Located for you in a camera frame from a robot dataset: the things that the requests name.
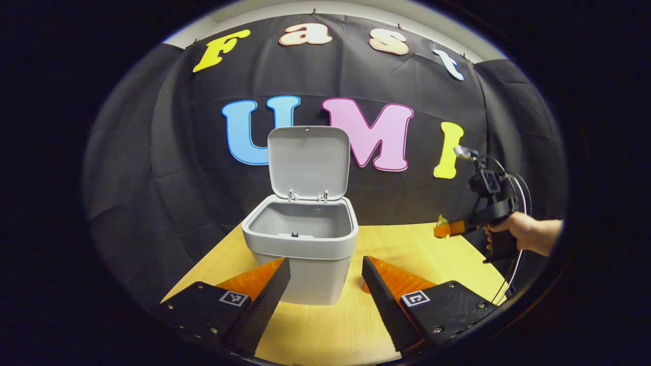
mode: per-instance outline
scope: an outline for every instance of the lid hinge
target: lid hinge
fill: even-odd
[[[322,194],[322,195],[316,196],[316,200],[318,202],[327,203],[327,191],[325,191],[324,194]]]

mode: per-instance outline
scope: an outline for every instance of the pink letter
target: pink letter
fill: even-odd
[[[365,167],[380,143],[380,156],[373,160],[376,169],[403,171],[409,163],[405,160],[407,123],[413,117],[411,108],[400,104],[387,104],[378,118],[368,127],[366,119],[354,100],[330,98],[321,105],[330,113],[330,126],[343,128],[350,136],[350,148],[360,167]]]

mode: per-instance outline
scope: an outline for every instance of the yellow table surface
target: yellow table surface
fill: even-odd
[[[461,236],[437,239],[433,223],[360,226],[357,249],[335,305],[280,302],[255,356],[292,365],[375,365],[400,358],[378,308],[362,290],[362,258],[371,255],[434,283],[455,280],[490,300],[504,281]],[[196,281],[216,285],[258,266],[238,225],[170,290],[162,301]]]

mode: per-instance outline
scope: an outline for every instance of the white wall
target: white wall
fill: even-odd
[[[176,32],[163,43],[172,44],[176,47],[186,48],[195,41],[195,39],[206,38],[207,36],[214,35],[213,29],[217,27],[217,22],[210,16],[199,18],[194,23],[189,24],[185,28]]]
[[[185,48],[195,38],[206,38],[220,31],[251,21],[287,14],[317,13],[359,16],[400,26],[443,44],[474,63],[507,57],[486,39],[442,13],[409,0],[296,1],[243,0],[221,8],[188,25],[165,43]]]

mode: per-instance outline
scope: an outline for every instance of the open lid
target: open lid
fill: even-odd
[[[278,197],[316,201],[340,199],[348,187],[350,138],[339,127],[291,126],[268,138],[271,186]]]

